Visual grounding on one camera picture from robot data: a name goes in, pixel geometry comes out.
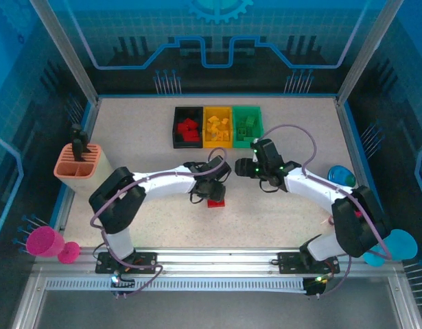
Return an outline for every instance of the yellow tray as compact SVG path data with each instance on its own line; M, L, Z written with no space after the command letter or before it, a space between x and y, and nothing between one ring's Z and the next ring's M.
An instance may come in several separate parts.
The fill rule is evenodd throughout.
M211 141L211 133L206 130L208 119L216 116L220 121L228 119L229 141ZM225 147L231 149L233 146L233 120L232 107L230 106L205 106L203 116L203 147L213 149Z

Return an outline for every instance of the red block on table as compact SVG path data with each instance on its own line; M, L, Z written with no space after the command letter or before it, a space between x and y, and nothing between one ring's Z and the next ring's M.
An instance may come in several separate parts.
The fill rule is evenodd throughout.
M188 129L188 125L186 123L177 123L177 132L179 134L182 134L183 132L187 132Z
M208 208L219 208L219 207L224 207L224 200L221 202L208 200Z
M198 123L196 123L194 120L191 120L190 118L184 120L183 123L186 124L190 130L198 128Z

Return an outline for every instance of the pink cup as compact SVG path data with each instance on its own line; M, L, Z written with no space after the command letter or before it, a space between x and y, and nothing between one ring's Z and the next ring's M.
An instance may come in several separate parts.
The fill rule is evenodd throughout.
M26 250L40 257L57 256L65 248L63 237L49 226L35 229L26 241Z
M71 264L80 255L80 246L76 242L65 243L63 237L49 226L36 228L26 241L26 250L31 255L54 257L63 264Z

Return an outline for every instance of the blue cup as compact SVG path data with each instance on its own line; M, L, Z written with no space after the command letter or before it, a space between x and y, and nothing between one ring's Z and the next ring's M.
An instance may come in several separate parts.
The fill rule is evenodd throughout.
M392 260L412 259L417 255L418 245L412 235L403 230L392 230L384 240L384 244L392 254ZM384 255L383 248L380 244L371 248L373 252ZM369 265L379 267L384 264L385 259L374 254L365 252L363 259Z

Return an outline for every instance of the white table surface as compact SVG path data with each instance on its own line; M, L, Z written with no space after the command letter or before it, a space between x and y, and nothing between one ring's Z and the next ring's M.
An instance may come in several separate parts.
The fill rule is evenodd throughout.
M308 169L326 177L329 168L351 160L331 98L133 98L103 99L91 142L100 144L113 168L131 172L171 169L186 161L205 161L210 149L173 149L175 106L261 106L264 130L293 123L309 130L318 145ZM303 163L312 154L304 133L282 128L270 135L284 161ZM249 149L230 149L228 163L251 157ZM267 194L258 181L232 173L225 183L226 206L207 208L206 201L190 204L189 195L172 195L144 203L130 225L136 247L298 247L332 230L322 223L329 214L298 195ZM65 229L66 241L92 247L102 242L91 228L89 203L75 196Z

